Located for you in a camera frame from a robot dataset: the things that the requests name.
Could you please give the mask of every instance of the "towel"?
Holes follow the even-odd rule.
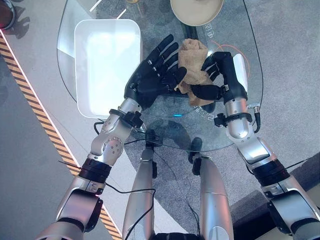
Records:
[[[208,55],[208,48],[199,40],[185,39],[178,51],[178,66],[187,69],[186,75],[177,86],[182,94],[188,94],[191,106],[204,106],[213,103],[194,95],[190,85],[213,85],[209,75],[201,71]]]

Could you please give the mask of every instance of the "hazard stripe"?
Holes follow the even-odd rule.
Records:
[[[51,140],[53,146],[61,156],[62,160],[65,163],[69,163],[76,166],[77,164],[73,159],[73,156],[69,152],[68,148],[66,147],[61,137],[58,135],[56,128],[54,127],[53,123],[48,117],[46,111],[43,109],[32,86],[25,79],[23,75],[23,71],[19,67],[19,64],[16,62],[10,48],[7,46],[7,43],[4,39],[4,36],[1,30],[0,30],[0,54],[3,56],[3,59],[6,62],[9,70],[11,71],[13,78],[18,84],[25,99],[29,103],[30,107],[32,108],[32,111],[36,115],[36,118],[42,125],[44,131],[48,135],[49,139]],[[76,176],[80,173],[80,169],[74,166],[66,165],[66,167],[69,169],[70,173],[73,176]],[[105,226],[105,228],[108,230],[113,240],[122,240],[122,236],[119,233],[115,223],[103,208],[101,209],[100,219],[103,225]]]

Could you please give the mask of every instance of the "white tray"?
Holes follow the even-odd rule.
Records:
[[[106,119],[140,63],[139,26],[130,19],[83,20],[74,29],[74,53],[77,107],[87,118]]]

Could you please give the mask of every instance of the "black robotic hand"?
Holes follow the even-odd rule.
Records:
[[[206,71],[212,81],[219,74],[223,75],[224,85],[191,85],[192,92],[200,99],[219,100],[226,103],[237,97],[248,99],[245,88],[239,83],[235,70],[234,59],[230,52],[217,51],[204,61],[202,71]]]
[[[171,44],[173,40],[171,34],[167,36],[140,63],[125,86],[124,98],[135,100],[143,110],[149,108],[157,96],[172,91],[187,73],[187,69],[178,68],[178,64],[169,69],[178,60],[177,53],[167,59],[178,49],[178,43]]]

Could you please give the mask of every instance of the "round glass table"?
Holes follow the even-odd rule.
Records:
[[[248,76],[247,103],[261,103],[263,79],[254,35],[243,1],[234,0],[225,0],[215,19],[197,27],[180,22],[171,9],[170,0],[67,0],[58,34],[57,59],[62,80],[74,100],[77,99],[76,25],[82,20],[119,18],[134,20],[139,25],[143,59],[169,34],[173,34],[180,45],[187,38],[199,39],[208,47],[208,55],[215,51],[242,54]],[[221,86],[222,76],[214,82]],[[225,113],[223,101],[217,101],[214,111],[208,113],[200,106],[190,106],[187,97],[161,95],[152,107],[142,112],[141,118],[147,129],[155,130],[163,145],[188,150],[192,139],[200,137],[202,150],[212,151],[232,144],[225,128],[214,124],[219,113]],[[145,137],[134,131],[131,136],[135,139]]]

